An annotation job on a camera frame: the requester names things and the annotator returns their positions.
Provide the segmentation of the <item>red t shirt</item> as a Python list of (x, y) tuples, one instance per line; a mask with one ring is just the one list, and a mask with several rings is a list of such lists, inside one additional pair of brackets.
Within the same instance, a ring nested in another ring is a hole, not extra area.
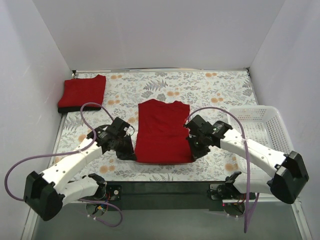
[(93, 78), (65, 80), (63, 95), (57, 103), (58, 112), (77, 112), (86, 103), (101, 105), (104, 99), (106, 82), (106, 77), (100, 74)]
[(180, 165), (194, 161), (184, 127), (190, 106), (180, 101), (155, 99), (138, 104), (135, 155), (138, 163)]

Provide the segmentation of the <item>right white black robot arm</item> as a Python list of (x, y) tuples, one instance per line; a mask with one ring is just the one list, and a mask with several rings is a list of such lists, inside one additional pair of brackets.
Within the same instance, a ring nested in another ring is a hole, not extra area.
[(244, 139), (231, 125), (216, 121), (214, 124), (196, 115), (185, 125), (189, 130), (186, 138), (195, 160), (217, 147), (245, 158), (261, 169), (250, 173), (250, 191), (275, 196), (278, 200), (293, 204), (309, 181), (309, 174), (302, 156), (291, 151), (284, 153), (273, 150), (252, 139)]

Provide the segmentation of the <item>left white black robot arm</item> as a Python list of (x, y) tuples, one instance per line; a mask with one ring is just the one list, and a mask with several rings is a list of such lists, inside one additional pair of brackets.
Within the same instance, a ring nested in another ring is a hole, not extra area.
[(106, 180), (91, 173), (80, 180), (73, 177), (105, 152), (115, 151), (121, 160), (136, 160), (130, 124), (116, 117), (111, 124), (101, 125), (90, 132), (76, 148), (76, 153), (41, 173), (31, 172), (25, 182), (23, 200), (42, 220), (55, 217), (63, 206), (82, 199), (105, 200), (110, 193)]

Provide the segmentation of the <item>floral patterned table mat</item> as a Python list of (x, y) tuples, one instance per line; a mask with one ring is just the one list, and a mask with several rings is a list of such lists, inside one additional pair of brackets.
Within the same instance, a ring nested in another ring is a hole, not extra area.
[[(105, 74), (104, 109), (68, 113), (62, 120), (57, 140), (59, 153), (72, 151), (91, 127), (108, 124), (119, 117), (131, 125), (133, 139), (138, 132), (138, 105), (155, 99), (164, 103), (182, 102), (210, 123), (226, 121), (225, 110), (257, 103), (246, 71), (156, 71), (109, 72)], [(237, 157), (213, 148), (203, 158), (182, 165), (148, 165), (119, 160), (108, 151), (83, 168), (77, 177), (95, 173), (107, 181), (223, 181), (239, 169)]]

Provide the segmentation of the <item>folded red t shirt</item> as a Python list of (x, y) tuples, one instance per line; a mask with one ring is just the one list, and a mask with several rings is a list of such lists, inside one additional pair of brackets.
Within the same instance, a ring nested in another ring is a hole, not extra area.
[(100, 74), (93, 78), (65, 80), (63, 95), (57, 103), (58, 112), (77, 112), (86, 103), (101, 105), (104, 99), (106, 82), (106, 77)]

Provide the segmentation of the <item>white plastic laundry basket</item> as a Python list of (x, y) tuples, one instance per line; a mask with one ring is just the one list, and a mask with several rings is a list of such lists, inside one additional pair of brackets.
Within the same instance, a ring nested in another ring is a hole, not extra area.
[(245, 136), (275, 151), (294, 150), (280, 112), (273, 106), (243, 105), (228, 109), (242, 124)]

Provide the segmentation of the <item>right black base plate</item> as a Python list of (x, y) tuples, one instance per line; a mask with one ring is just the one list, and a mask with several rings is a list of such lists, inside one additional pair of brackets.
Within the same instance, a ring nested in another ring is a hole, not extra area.
[(235, 200), (242, 195), (234, 187), (225, 184), (210, 184), (207, 194), (212, 200)]

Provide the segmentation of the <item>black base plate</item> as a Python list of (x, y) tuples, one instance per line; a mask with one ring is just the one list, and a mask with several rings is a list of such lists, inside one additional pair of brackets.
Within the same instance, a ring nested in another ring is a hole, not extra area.
[(212, 200), (235, 200), (242, 195), (234, 187), (225, 184), (210, 184), (207, 194)]
[(118, 184), (107, 185), (106, 198), (108, 201), (120, 201), (122, 198), (122, 186)]

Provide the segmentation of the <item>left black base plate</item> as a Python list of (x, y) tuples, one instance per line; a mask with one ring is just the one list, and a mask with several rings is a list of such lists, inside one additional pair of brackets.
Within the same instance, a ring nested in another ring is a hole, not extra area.
[(122, 186), (118, 184), (107, 185), (106, 198), (108, 201), (120, 201), (122, 198)]

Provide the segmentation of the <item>aluminium front rail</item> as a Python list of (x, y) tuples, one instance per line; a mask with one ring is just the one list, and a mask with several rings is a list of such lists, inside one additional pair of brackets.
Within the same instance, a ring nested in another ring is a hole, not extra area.
[(121, 199), (128, 197), (141, 197), (144, 201), (155, 199), (161, 201), (184, 202), (192, 197), (202, 198), (208, 196), (207, 190), (211, 184), (225, 184), (233, 187), (241, 193), (239, 199), (253, 200), (259, 193), (253, 187), (246, 193), (235, 187), (231, 180), (227, 182), (206, 181), (111, 181), (109, 183), (96, 181), (91, 177), (85, 177), (78, 181), (68, 182), (60, 190), (54, 188), (54, 183), (48, 183), (44, 179), (27, 180), (24, 189), (24, 201), (31, 207), (62, 207), (73, 201), (104, 201), (107, 185), (121, 185)]

